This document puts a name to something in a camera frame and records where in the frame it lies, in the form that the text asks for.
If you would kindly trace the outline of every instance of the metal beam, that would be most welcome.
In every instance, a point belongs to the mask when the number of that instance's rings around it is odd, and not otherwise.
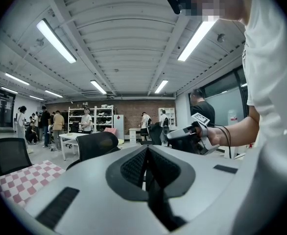
[[[158,81],[165,65],[167,64],[167,61],[169,59],[169,57],[171,56],[178,40],[180,39],[180,37],[182,36],[187,24],[189,22],[189,18],[184,16],[184,15],[180,15],[178,17],[178,20],[175,24],[174,30],[172,31],[172,34],[168,40],[167,46],[163,52],[163,55],[160,59],[160,62],[158,64],[158,67],[155,71],[155,74],[153,76],[153,80],[151,82],[150,85],[150,89],[148,92],[148,95],[150,95],[151,91],[153,90],[153,87],[155,86],[156,82]]]
[[[244,49],[244,44],[239,46],[237,49],[235,49],[231,54],[224,57],[221,61],[219,61],[216,65],[212,66],[207,72],[204,72],[202,75],[200,75],[195,81],[190,83],[188,86],[185,86],[184,88],[180,89],[176,95],[180,95],[184,92],[191,91],[195,86],[204,86],[207,83],[202,83],[204,80],[208,79],[209,77],[213,78],[211,81],[217,79],[218,77],[230,72],[231,70],[237,68],[240,64],[242,64],[241,61],[241,55]]]
[[[12,51],[14,51],[18,56],[21,58],[24,58],[25,61],[27,61],[29,64],[32,66],[38,68],[41,70],[43,73],[49,75],[50,77],[54,78],[56,81],[60,82],[61,84],[71,88],[72,90],[76,92],[82,92],[78,87],[75,85],[71,84],[70,82],[66,81],[62,77],[58,76],[55,74],[53,71],[49,70],[46,66],[44,66],[41,62],[38,60],[34,59],[32,56],[27,54],[27,51],[23,50],[21,47],[19,47],[13,40],[6,35],[4,32],[0,32],[0,40],[7,46],[9,47]]]
[[[104,84],[114,95],[116,93],[113,91],[114,87],[109,82],[108,78],[103,73],[100,66],[97,64],[96,60],[90,53],[87,45],[85,44],[82,36],[80,35],[79,31],[77,30],[75,23],[72,20],[72,17],[64,3],[64,0],[49,0],[51,8],[53,9],[57,19],[62,25],[62,28],[67,33],[68,37],[71,39],[71,41],[74,43],[76,48],[80,51],[82,54],[82,58],[84,58],[85,63],[88,67],[88,69],[96,75],[101,80],[100,84]]]

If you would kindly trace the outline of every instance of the chair backrest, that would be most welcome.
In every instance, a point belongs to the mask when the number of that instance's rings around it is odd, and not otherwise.
[[[161,145],[160,134],[162,132],[162,127],[159,124],[151,124],[149,126],[149,134],[151,136],[151,140],[155,145]]]
[[[111,132],[98,132],[76,138],[79,147],[79,159],[96,158],[117,147],[118,138]]]
[[[0,139],[0,175],[31,166],[25,139]]]

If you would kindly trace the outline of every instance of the beige shirt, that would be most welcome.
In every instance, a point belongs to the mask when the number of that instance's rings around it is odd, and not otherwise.
[[[61,114],[55,114],[53,117],[53,130],[60,131],[62,130],[62,126],[64,125],[64,118]]]

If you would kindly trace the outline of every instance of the ceiling light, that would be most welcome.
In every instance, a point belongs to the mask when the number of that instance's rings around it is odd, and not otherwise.
[[[35,96],[30,96],[30,97],[32,97],[32,98],[34,98],[34,99],[37,99],[37,100],[41,100],[41,101],[44,100],[44,99],[42,99],[42,98],[38,98],[38,97],[35,97]]]
[[[70,50],[64,45],[61,39],[54,33],[53,29],[49,25],[46,19],[42,19],[38,24],[37,28],[45,36],[45,38],[57,49],[59,53],[67,60],[70,64],[76,62],[76,58],[71,54]]]
[[[45,92],[50,93],[50,94],[55,95],[55,96],[58,96],[58,97],[62,97],[61,95],[53,93],[53,92],[49,92],[48,90],[45,90]]]
[[[94,80],[90,81],[102,94],[106,94],[106,91]]]
[[[10,90],[10,89],[8,89],[8,88],[6,88],[6,87],[1,87],[1,88],[4,89],[4,90],[6,90],[6,91],[8,91],[8,92],[12,92],[12,93],[18,94],[18,92],[13,91],[13,90]]]
[[[157,88],[157,90],[155,91],[155,94],[159,93],[163,89],[163,87],[167,84],[167,82],[168,80],[163,80],[162,83]]]
[[[6,73],[5,75],[8,76],[8,77],[10,77],[10,78],[15,79],[16,81],[19,81],[19,82],[23,83],[23,84],[29,85],[29,83],[27,83],[27,82],[25,82],[25,81],[22,81],[22,80],[20,80],[19,78],[10,75],[9,73]]]
[[[192,39],[189,41],[183,52],[179,55],[179,61],[186,61],[186,59],[190,56],[193,50],[197,47],[200,41],[204,38],[204,36],[208,33],[208,31],[212,28],[216,21],[210,22],[202,22],[201,26],[193,35]]]

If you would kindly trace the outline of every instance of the office chair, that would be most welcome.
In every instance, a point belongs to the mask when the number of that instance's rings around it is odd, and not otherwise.
[[[120,150],[119,140],[111,132],[98,132],[76,138],[79,148],[79,160],[70,164],[66,170],[75,164]]]
[[[25,139],[0,139],[0,176],[32,166]]]

